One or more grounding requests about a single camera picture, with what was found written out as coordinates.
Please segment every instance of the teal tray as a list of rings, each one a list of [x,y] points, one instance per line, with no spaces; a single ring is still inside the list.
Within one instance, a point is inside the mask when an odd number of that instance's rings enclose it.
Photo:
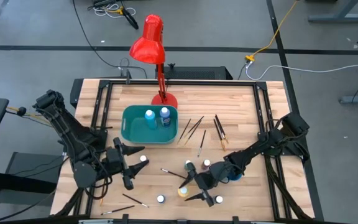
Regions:
[[[163,127],[160,110],[166,107],[170,111],[171,124]],[[157,129],[151,130],[144,114],[147,110],[155,113]],[[141,144],[170,144],[178,133],[178,111],[167,105],[132,105],[122,114],[121,135],[125,140]]]

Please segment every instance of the concrete floor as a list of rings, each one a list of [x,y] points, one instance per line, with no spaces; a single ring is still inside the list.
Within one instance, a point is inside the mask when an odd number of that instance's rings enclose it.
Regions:
[[[321,4],[300,1],[281,31],[285,49],[358,50],[357,24],[310,24],[308,14],[335,12],[346,1]],[[76,0],[78,13],[89,40],[96,46],[130,46],[140,36],[144,18],[155,13],[164,20],[164,45],[169,47],[265,46],[273,35],[265,1],[129,1],[137,9],[140,25],[134,30],[125,19],[98,17],[87,11],[88,0]],[[277,20],[292,1],[273,0]],[[358,5],[353,10],[358,12]],[[87,46],[70,0],[9,0],[0,16],[0,45]],[[276,49],[274,42],[271,48]],[[179,66],[227,67],[237,79],[246,52],[167,52],[167,62]],[[100,52],[108,62],[118,64],[128,52]],[[291,67],[325,70],[358,63],[358,55],[287,54]],[[154,67],[130,59],[153,77]],[[280,65],[278,54],[258,54],[251,75],[257,77],[269,65]],[[307,136],[324,219],[358,223],[358,105],[342,106],[337,99],[358,88],[358,68],[313,74],[291,71],[302,117],[311,126]],[[136,78],[144,74],[134,70]],[[48,89],[68,99],[74,78],[119,75],[102,63],[92,51],[0,50],[0,97],[11,106],[30,108]],[[281,69],[271,69],[264,80],[283,80]],[[0,172],[4,172],[14,151],[59,155],[55,131],[6,115],[0,125]],[[0,207],[0,217],[23,209]],[[36,207],[18,217],[45,217],[48,207]]]

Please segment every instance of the wooden tabletop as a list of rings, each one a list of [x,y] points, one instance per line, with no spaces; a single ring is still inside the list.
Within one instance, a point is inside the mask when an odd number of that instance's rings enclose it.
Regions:
[[[83,82],[75,118],[84,126],[91,124],[98,83],[97,79]],[[281,118],[289,113],[283,83],[267,82],[267,86],[273,118]],[[112,139],[115,137],[120,137],[121,141],[127,145],[133,145],[121,136],[122,112],[130,105],[149,104],[157,91],[157,85],[113,85],[107,122],[107,126],[113,128],[108,130],[106,146],[112,146]],[[91,217],[121,218],[122,214],[127,213],[130,219],[231,220],[233,216],[238,216],[240,220],[273,220],[262,156],[257,156],[252,160],[247,166],[245,176],[240,180],[219,184],[216,188],[209,190],[211,196],[223,197],[223,203],[213,207],[208,207],[206,202],[201,200],[185,202],[185,198],[177,193],[177,188],[183,179],[160,170],[164,168],[186,176],[184,163],[189,159],[195,164],[198,172],[201,172],[203,160],[209,159],[212,163],[222,161],[226,154],[245,149],[256,142],[259,125],[252,88],[248,86],[169,85],[168,92],[174,94],[178,100],[179,129],[175,142],[168,145],[145,145],[146,148],[142,152],[127,156],[126,161],[129,165],[138,163],[141,155],[146,155],[150,164],[138,173],[136,179],[133,180],[134,189],[130,191],[124,188],[120,175],[113,176],[113,183],[109,186],[103,204],[100,205],[99,201],[93,202]],[[104,105],[104,96],[106,92],[103,93],[101,105]],[[260,100],[264,112],[261,93]],[[102,117],[102,110],[101,106],[98,123]],[[226,152],[221,149],[214,127],[215,114],[219,116],[229,140]],[[191,127],[202,116],[204,116],[203,121],[187,145],[183,145],[185,142],[183,139],[177,144],[188,120],[191,118],[189,125]],[[204,130],[206,130],[206,135],[203,150],[200,157],[197,157]],[[300,159],[296,156],[282,156],[282,164],[288,191],[304,212],[313,217],[308,186]],[[200,193],[194,181],[188,185],[188,189],[189,196]],[[73,173],[67,162],[60,173],[51,214],[62,209],[75,190]],[[276,192],[280,214],[284,217],[281,195],[277,189]],[[150,208],[134,203],[122,196],[122,193],[140,200]],[[160,194],[166,198],[163,204],[157,202],[157,196]],[[85,201],[86,197],[83,197],[82,212],[85,210]],[[102,212],[129,205],[135,205],[135,207],[109,215],[100,215]]]

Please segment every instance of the white bottle cap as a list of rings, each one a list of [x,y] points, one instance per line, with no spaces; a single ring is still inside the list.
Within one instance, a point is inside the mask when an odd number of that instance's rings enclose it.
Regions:
[[[182,187],[182,188],[180,189],[180,193],[186,194],[186,193],[187,193],[187,187]]]
[[[211,165],[211,161],[209,161],[209,159],[204,160],[204,166],[209,166]]]
[[[159,203],[164,202],[164,200],[165,200],[165,198],[164,198],[164,196],[163,196],[163,195],[159,195],[159,196],[157,196],[157,201],[158,201]]]
[[[145,155],[140,156],[140,161],[141,161],[141,162],[144,162],[144,161],[146,161],[146,160],[147,160],[147,157],[146,157]]]
[[[222,203],[223,202],[223,197],[222,196],[216,196],[215,201],[216,201],[216,203]]]

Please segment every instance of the lamp base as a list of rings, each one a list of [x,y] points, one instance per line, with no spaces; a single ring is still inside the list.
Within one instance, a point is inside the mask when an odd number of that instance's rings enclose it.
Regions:
[[[167,100],[165,103],[162,103],[161,97],[159,94],[155,95],[152,99],[152,105],[170,105],[178,109],[178,101],[171,93],[166,93]]]

